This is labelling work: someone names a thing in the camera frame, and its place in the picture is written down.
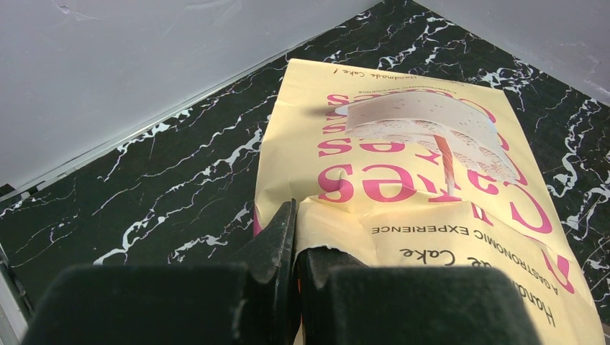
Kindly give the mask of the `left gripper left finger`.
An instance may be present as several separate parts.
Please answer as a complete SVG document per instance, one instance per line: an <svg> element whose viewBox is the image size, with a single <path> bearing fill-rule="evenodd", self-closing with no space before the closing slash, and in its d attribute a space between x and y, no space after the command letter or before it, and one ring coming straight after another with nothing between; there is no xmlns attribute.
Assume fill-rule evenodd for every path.
<svg viewBox="0 0 610 345"><path fill-rule="evenodd" d="M25 344L292 344L296 203L222 262L70 267Z"/></svg>

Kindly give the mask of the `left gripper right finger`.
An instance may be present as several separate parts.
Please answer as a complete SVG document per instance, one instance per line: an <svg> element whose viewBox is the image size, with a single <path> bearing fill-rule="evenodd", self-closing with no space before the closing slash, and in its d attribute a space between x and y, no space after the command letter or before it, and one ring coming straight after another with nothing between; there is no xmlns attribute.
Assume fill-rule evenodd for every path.
<svg viewBox="0 0 610 345"><path fill-rule="evenodd" d="M368 267L324 247L297 259L306 344L539 344L502 272Z"/></svg>

